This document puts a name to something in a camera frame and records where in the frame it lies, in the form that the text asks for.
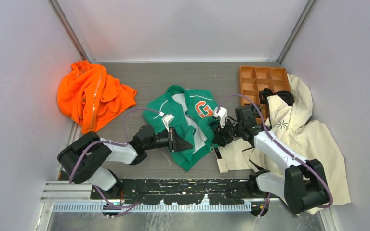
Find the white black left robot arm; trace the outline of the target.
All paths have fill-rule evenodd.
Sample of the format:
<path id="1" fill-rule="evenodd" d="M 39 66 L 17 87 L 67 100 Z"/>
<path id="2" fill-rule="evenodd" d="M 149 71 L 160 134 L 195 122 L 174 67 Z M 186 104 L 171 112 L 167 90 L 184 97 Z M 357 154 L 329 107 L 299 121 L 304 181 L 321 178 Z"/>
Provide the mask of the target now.
<path id="1" fill-rule="evenodd" d="M 181 138 L 174 127 L 156 133 L 151 125 L 143 125 L 128 143 L 117 143 L 88 132 L 63 149 L 57 160 L 74 184 L 88 182 L 102 190 L 110 199 L 121 192 L 118 177 L 102 168 L 104 162 L 137 165 L 147 157 L 147 150 L 168 148 L 187 151 L 193 145 Z"/>

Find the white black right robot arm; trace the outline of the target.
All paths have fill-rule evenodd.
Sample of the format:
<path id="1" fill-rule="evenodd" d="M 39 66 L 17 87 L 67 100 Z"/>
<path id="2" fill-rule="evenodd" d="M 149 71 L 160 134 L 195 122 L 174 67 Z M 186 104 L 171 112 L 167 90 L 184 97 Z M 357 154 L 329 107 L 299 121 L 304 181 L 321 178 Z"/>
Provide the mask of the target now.
<path id="1" fill-rule="evenodd" d="M 273 194 L 284 200 L 288 209 L 295 214 L 330 205 L 332 195 L 322 163 L 317 159 L 308 160 L 283 144 L 267 126 L 257 123 L 257 112 L 258 108 L 254 104 L 235 108 L 236 118 L 229 117 L 223 107 L 213 110 L 217 125 L 214 129 L 215 144 L 225 147 L 233 139 L 241 138 L 262 151 L 284 171 L 284 175 L 280 176 L 267 169 L 260 169 L 250 177 L 250 195 L 259 198 L 266 192 Z"/>

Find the green varsity jacket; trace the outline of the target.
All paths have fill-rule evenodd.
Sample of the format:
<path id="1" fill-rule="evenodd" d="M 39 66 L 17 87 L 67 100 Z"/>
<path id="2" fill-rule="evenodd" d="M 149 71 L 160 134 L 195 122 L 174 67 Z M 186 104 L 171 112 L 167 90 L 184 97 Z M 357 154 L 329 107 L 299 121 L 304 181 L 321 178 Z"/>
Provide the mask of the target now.
<path id="1" fill-rule="evenodd" d="M 174 119 L 169 126 L 193 145 L 191 150 L 170 151 L 174 162 L 184 171 L 189 171 L 196 162 L 218 147 L 213 144 L 216 120 L 212 115 L 216 107 L 218 104 L 209 90 L 184 89 L 178 85 L 168 87 L 164 94 L 147 105 L 147 108 L 172 114 Z M 165 130 L 159 113 L 145 110 L 143 119 L 156 132 Z"/>

